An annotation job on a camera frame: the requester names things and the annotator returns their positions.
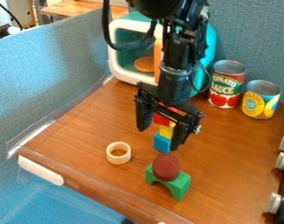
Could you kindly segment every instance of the red can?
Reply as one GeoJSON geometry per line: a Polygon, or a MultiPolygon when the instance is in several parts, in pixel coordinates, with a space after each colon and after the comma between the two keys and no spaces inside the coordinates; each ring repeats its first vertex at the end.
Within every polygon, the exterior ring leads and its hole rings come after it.
{"type": "Polygon", "coordinates": [[[211,78],[208,102],[222,109],[236,107],[246,78],[245,67],[237,61],[221,60],[215,63],[211,78]]]}

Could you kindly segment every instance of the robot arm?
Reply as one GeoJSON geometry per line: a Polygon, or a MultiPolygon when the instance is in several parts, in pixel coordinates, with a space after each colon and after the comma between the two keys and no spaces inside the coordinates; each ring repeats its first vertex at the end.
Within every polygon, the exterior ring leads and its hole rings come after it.
{"type": "Polygon", "coordinates": [[[164,55],[160,65],[160,80],[158,87],[137,83],[136,125],[140,131],[147,129],[152,123],[154,112],[170,119],[176,123],[171,141],[171,149],[175,150],[190,133],[197,134],[200,131],[199,122],[204,116],[191,103],[190,92],[192,89],[197,90],[193,85],[193,76],[207,48],[208,3],[206,0],[127,1],[141,14],[152,18],[148,32],[142,40],[126,46],[111,43],[108,31],[109,0],[104,0],[102,25],[106,41],[115,50],[146,46],[154,42],[157,20],[163,25],[164,55]],[[184,112],[184,115],[171,111],[169,107],[184,112]]]}

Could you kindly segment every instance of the yellow can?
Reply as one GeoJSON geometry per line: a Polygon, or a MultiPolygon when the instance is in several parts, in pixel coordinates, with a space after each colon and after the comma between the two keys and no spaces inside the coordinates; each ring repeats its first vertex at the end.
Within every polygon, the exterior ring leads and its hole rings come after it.
{"type": "Polygon", "coordinates": [[[268,119],[274,116],[281,90],[266,80],[252,80],[246,86],[243,96],[242,112],[256,119],[268,119]]]}

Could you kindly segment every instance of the can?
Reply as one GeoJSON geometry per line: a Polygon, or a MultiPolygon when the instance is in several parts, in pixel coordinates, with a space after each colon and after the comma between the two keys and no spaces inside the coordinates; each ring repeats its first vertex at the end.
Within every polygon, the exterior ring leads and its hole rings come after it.
{"type": "Polygon", "coordinates": [[[252,80],[246,86],[241,110],[256,119],[269,119],[274,116],[281,96],[281,89],[270,81],[252,80]]]}
{"type": "Polygon", "coordinates": [[[208,102],[222,109],[238,105],[246,68],[233,60],[221,60],[214,64],[208,102]]]}

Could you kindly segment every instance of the black cable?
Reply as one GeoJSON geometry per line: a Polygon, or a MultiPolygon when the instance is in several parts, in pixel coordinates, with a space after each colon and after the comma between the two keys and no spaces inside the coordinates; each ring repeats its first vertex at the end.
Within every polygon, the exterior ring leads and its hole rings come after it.
{"type": "Polygon", "coordinates": [[[194,83],[193,83],[193,80],[192,80],[192,77],[190,76],[190,84],[192,85],[192,87],[194,88],[194,90],[196,91],[196,92],[198,92],[198,93],[203,93],[203,92],[205,92],[209,87],[210,87],[210,85],[211,85],[211,82],[212,82],[212,79],[211,79],[211,76],[210,76],[210,74],[208,73],[208,71],[207,71],[207,69],[203,66],[203,64],[199,61],[198,63],[197,63],[197,65],[201,68],[201,70],[207,75],[207,77],[208,77],[208,83],[207,83],[207,85],[205,86],[205,88],[203,88],[203,89],[197,89],[196,88],[196,86],[194,85],[194,83]]]}
{"type": "Polygon", "coordinates": [[[110,0],[103,1],[103,9],[102,9],[102,29],[104,33],[104,39],[107,41],[109,46],[114,50],[133,50],[136,48],[147,46],[155,41],[154,31],[156,28],[157,21],[153,19],[151,21],[151,25],[142,38],[142,40],[136,40],[126,44],[114,44],[109,35],[109,8],[110,8],[110,0]]]}
{"type": "Polygon", "coordinates": [[[19,20],[9,10],[7,10],[2,4],[0,4],[0,7],[3,10],[5,10],[16,21],[16,23],[19,25],[20,31],[22,31],[24,28],[20,24],[19,20]]]}

